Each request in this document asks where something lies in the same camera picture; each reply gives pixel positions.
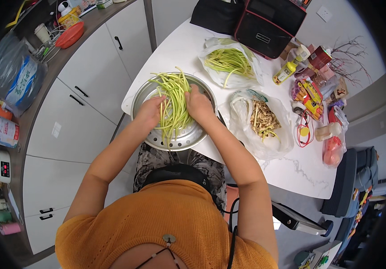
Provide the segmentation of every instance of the white cabinet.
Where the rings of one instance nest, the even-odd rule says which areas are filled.
[[[58,227],[63,223],[69,207],[47,214],[26,217],[27,236],[33,254],[39,253],[55,244]]]
[[[131,3],[106,25],[127,73],[134,80],[152,54],[143,0]]]
[[[23,176],[24,216],[70,207],[89,164],[26,156]]]
[[[102,115],[118,124],[123,115],[121,103],[132,82],[105,24],[78,48],[58,78]]]
[[[56,79],[37,115],[27,154],[89,164],[109,145],[115,128]]]

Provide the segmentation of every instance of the red and black case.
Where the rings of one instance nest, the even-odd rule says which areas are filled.
[[[306,11],[290,0],[248,0],[235,40],[266,58],[276,59],[294,37]]]

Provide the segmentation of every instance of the white table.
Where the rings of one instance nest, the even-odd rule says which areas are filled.
[[[214,83],[203,69],[197,55],[204,49],[206,38],[229,36],[212,32],[189,22],[190,19],[175,29],[149,57],[124,98],[122,108],[125,113],[131,114],[134,95],[143,83],[154,76],[150,73],[178,71],[175,66],[179,66],[185,73],[202,79],[212,89],[219,106],[228,101],[228,97],[235,90],[223,89]],[[276,86],[272,82],[272,75],[281,68],[280,60],[261,59],[266,85],[262,91],[269,96],[280,99],[285,108],[291,111],[289,88],[293,85],[294,78],[291,77],[282,85]],[[293,127],[298,118],[298,115],[291,113]],[[322,148],[323,143],[315,140],[305,148],[300,148],[295,143],[293,150],[283,158],[272,160],[267,166],[262,161],[259,163],[269,184],[302,195],[329,199],[335,182],[336,169],[329,169],[322,164]],[[211,159],[224,163],[209,137],[193,149]]]

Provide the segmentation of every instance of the red basket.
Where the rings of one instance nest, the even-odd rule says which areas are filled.
[[[84,33],[84,22],[78,22],[69,27],[56,41],[56,47],[67,49],[72,46]]]

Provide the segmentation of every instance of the pink container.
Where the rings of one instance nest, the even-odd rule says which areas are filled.
[[[18,225],[18,223],[7,223],[7,224],[0,225],[0,233],[2,235],[15,234],[20,231],[21,231],[21,228]]]

